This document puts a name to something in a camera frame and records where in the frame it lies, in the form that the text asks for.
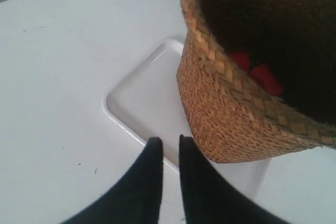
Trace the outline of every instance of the red object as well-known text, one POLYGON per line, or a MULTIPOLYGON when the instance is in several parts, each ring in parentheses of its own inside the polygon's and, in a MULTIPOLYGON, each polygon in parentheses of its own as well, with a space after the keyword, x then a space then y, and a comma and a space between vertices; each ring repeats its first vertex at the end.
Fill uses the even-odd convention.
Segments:
POLYGON ((252 69, 249 76, 270 95, 279 96, 285 91, 265 63, 252 69))
POLYGON ((233 54, 230 54, 229 57, 245 72, 250 71, 251 61, 248 54, 244 52, 234 52, 233 54))

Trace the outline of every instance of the white table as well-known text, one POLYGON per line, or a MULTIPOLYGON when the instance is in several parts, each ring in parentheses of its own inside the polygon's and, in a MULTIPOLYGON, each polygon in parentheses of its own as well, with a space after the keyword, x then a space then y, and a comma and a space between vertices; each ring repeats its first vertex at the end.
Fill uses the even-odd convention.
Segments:
MULTIPOLYGON (((59 223, 122 176, 143 146, 103 98, 163 38, 185 34, 179 0, 0 4, 0 223, 59 223)), ((297 224, 332 223, 334 181, 335 152, 292 154, 273 160, 256 200, 297 224)), ((165 166, 161 223, 183 217, 165 166)))

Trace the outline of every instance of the white plastic tray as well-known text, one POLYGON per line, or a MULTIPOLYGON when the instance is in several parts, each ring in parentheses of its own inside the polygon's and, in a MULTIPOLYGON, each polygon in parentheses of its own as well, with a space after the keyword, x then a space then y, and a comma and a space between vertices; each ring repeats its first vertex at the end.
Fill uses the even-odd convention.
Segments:
MULTIPOLYGON (((107 97, 107 109, 144 141, 159 136, 165 156, 178 165, 180 134, 191 136, 176 82, 183 44, 160 43, 107 97)), ((221 165, 215 168, 246 196, 258 195, 269 161, 221 165)))

